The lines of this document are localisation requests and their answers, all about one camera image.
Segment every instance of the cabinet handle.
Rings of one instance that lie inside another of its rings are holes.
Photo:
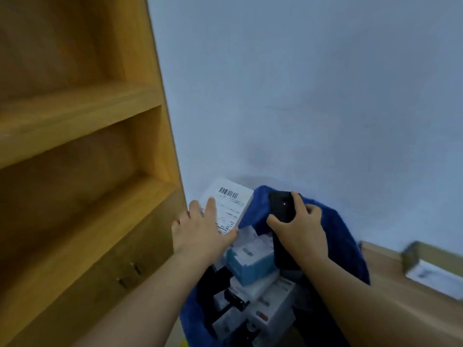
[[[128,289],[127,284],[125,283],[125,281],[123,279],[117,278],[116,281],[119,283],[119,285],[124,287],[124,289],[126,289],[126,290]]]
[[[133,269],[136,271],[136,273],[138,275],[140,275],[140,276],[142,275],[142,271],[140,270],[140,268],[135,263],[131,262],[130,265],[133,267]]]

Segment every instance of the shelf board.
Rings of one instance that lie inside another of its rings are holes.
[[[0,346],[43,312],[177,187],[134,176],[61,228],[64,235],[2,278]]]
[[[156,87],[108,81],[0,102],[0,168],[162,104]]]

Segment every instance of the smartphone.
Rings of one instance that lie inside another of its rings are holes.
[[[291,222],[296,216],[294,199],[291,192],[271,191],[269,192],[270,213],[276,216],[279,221],[284,223]],[[281,244],[278,236],[272,231],[273,249],[275,252],[275,265],[284,270],[300,270],[300,267],[292,256]]]

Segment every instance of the wooden bookcase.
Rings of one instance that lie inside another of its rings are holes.
[[[146,0],[0,0],[0,346],[68,346],[185,208]]]

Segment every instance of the forearm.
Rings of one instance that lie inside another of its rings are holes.
[[[185,299],[207,265],[173,255],[81,341],[92,346],[164,346]]]
[[[344,336],[358,346],[446,346],[438,331],[329,259],[300,260]]]

